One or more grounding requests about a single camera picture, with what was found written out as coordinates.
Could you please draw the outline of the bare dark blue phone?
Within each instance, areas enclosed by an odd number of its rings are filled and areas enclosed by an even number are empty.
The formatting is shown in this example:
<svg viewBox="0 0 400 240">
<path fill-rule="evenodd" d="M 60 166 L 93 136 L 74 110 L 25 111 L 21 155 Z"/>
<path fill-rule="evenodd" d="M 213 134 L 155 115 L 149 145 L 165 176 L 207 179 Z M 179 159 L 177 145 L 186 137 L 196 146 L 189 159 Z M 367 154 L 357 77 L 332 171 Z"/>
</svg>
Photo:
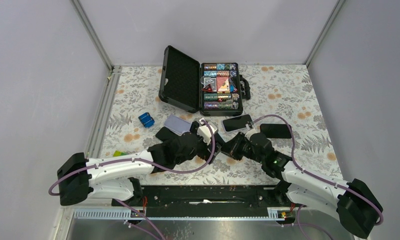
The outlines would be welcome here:
<svg viewBox="0 0 400 240">
<path fill-rule="evenodd" d="M 160 141 L 165 142 L 167 140 L 172 140 L 175 137 L 178 137 L 178 135 L 164 126 L 156 133 L 155 137 L 158 138 Z"/>
</svg>

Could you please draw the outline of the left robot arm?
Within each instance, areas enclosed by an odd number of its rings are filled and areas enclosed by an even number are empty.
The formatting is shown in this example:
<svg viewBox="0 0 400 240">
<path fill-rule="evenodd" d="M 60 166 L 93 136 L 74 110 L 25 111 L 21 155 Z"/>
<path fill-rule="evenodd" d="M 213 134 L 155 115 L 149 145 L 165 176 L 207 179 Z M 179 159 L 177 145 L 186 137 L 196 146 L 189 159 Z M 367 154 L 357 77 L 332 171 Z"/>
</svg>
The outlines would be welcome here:
<svg viewBox="0 0 400 240">
<path fill-rule="evenodd" d="M 156 137 L 161 143 L 132 154 L 110 158 L 88 158 L 84 153 L 73 154 L 58 170 L 57 182 L 48 193 L 58 187 L 61 206 L 72 206 L 86 199 L 116 199 L 135 206 L 143 199 L 137 175 L 159 172 L 188 174 L 175 167 L 195 157 L 212 163 L 221 151 L 224 140 L 217 129 L 205 120 L 195 121 L 189 130 L 177 135 L 163 127 Z"/>
</svg>

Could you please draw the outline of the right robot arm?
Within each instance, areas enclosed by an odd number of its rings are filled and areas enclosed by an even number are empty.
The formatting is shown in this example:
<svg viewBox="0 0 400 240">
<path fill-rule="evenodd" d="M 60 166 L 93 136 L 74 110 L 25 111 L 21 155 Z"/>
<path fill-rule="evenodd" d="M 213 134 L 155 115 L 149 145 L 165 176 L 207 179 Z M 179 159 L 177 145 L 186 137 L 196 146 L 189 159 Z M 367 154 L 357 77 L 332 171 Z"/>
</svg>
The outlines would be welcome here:
<svg viewBox="0 0 400 240">
<path fill-rule="evenodd" d="M 221 151 L 235 160 L 248 158 L 261 164 L 266 175 L 278 179 L 276 203 L 319 210 L 338 220 L 349 233 L 366 239 L 372 229 L 383 223 L 383 207 L 366 183 L 351 182 L 306 170 L 272 146 L 262 133 L 238 133 Z"/>
</svg>

